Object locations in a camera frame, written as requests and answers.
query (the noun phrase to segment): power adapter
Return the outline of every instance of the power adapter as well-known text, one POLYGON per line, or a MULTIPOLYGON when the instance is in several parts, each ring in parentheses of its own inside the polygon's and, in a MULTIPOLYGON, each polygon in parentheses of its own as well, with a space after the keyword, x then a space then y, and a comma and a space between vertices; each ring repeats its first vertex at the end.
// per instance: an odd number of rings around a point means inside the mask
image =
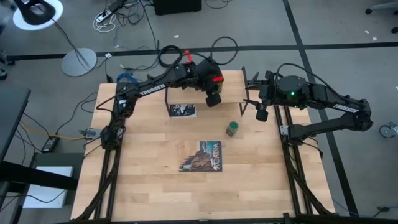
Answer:
POLYGON ((57 146, 59 141, 59 137, 49 137, 42 148, 42 153, 49 153, 54 151, 55 146, 57 146))

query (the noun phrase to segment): black floor line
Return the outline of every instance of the black floor line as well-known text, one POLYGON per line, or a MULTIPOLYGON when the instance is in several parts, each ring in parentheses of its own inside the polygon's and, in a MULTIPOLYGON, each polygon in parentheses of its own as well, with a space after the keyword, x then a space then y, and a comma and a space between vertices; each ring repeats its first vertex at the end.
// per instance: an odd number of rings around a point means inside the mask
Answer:
MULTIPOLYGON (((257 50, 328 50, 328 49, 358 49, 358 48, 375 48, 375 47, 398 47, 398 42, 384 43, 362 43, 362 44, 308 44, 308 45, 253 45, 239 47, 197 47, 188 48, 190 52, 208 53, 208 52, 234 52, 234 51, 257 51, 257 50)), ((114 52, 97 52, 98 57, 104 57, 105 54, 111 53, 113 56, 133 56, 133 55, 157 55, 157 50, 125 50, 114 52)), ((178 52, 168 51, 166 54, 175 54, 178 52)), ((61 59, 65 54, 42 54, 42 55, 10 55, 8 60, 43 60, 43 59, 61 59)))
MULTIPOLYGON (((293 33, 294 33, 294 38, 296 40, 296 43, 297 43, 297 46, 298 46, 298 51, 300 52, 300 56, 301 56, 302 61, 303 61, 303 65, 304 65, 304 67, 307 70, 312 71, 310 62, 309 62, 308 57, 307 57, 307 53, 305 52, 305 49, 303 47, 303 42, 302 42, 300 34, 299 34, 299 28, 297 27, 297 24, 296 24, 294 16, 293 16, 292 9, 290 8, 289 1, 288 0, 283 0, 283 3, 284 3, 284 6, 285 6, 285 9, 286 9, 287 17, 289 18, 290 26, 292 27, 292 30, 293 30, 293 33)), ((315 79, 314 79, 314 77, 311 74, 307 73, 307 77, 308 77, 308 80, 310 82, 315 83, 315 79)), ((326 111, 325 110, 318 110, 318 111, 319 111, 319 115, 321 117, 321 120, 322 121, 327 121, 328 120, 328 116, 326 114, 326 111)), ((354 201, 353 193, 351 192, 351 188, 349 187, 347 175, 346 175, 346 172, 344 170, 343 162, 341 160, 340 153, 339 153, 338 148, 337 148, 335 136, 334 136, 334 134, 332 132, 330 132, 330 133, 326 133, 326 138, 327 138, 328 143, 329 143, 331 156, 333 158, 333 162, 335 163, 337 176, 339 178, 340 185, 341 185, 341 188, 343 190, 343 195, 344 195, 344 198, 346 200, 347 208, 352 213, 357 213, 358 214, 358 209, 356 208, 356 204, 355 204, 355 201, 354 201)))

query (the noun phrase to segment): yellow cable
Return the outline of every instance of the yellow cable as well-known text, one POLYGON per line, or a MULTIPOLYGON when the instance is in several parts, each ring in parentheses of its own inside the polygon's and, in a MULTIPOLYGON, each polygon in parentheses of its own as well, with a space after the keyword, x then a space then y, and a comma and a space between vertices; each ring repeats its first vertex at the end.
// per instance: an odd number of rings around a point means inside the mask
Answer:
MULTIPOLYGON (((23 120, 21 120, 21 124, 23 125, 23 127, 28 129, 29 131, 32 131, 33 133, 47 135, 47 133, 45 133, 43 131, 38 131, 38 130, 31 129, 30 127, 28 127, 28 125, 25 124, 25 122, 23 120)), ((71 140, 80 140, 80 139, 84 139, 85 138, 84 136, 81 136, 81 137, 68 137, 68 136, 60 136, 58 134, 50 134, 50 137, 58 137, 58 138, 62 138, 62 139, 71 139, 71 140)))

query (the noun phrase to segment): chair wheel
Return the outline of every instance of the chair wheel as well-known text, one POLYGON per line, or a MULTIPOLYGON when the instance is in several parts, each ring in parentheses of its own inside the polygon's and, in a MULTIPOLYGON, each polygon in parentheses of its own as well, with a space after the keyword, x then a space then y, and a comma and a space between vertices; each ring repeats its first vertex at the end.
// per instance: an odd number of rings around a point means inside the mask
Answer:
POLYGON ((7 78, 7 72, 0 68, 0 80, 5 80, 7 78))

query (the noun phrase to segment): black desk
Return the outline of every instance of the black desk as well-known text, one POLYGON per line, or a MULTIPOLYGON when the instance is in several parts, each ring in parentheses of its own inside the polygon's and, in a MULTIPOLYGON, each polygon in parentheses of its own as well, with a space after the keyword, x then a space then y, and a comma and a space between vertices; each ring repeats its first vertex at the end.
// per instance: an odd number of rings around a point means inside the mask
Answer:
POLYGON ((7 192, 23 193, 29 184, 76 190, 78 179, 4 161, 27 105, 30 90, 0 87, 0 207, 7 192))
POLYGON ((25 111, 29 95, 30 90, 26 88, 0 87, 0 164, 25 111))

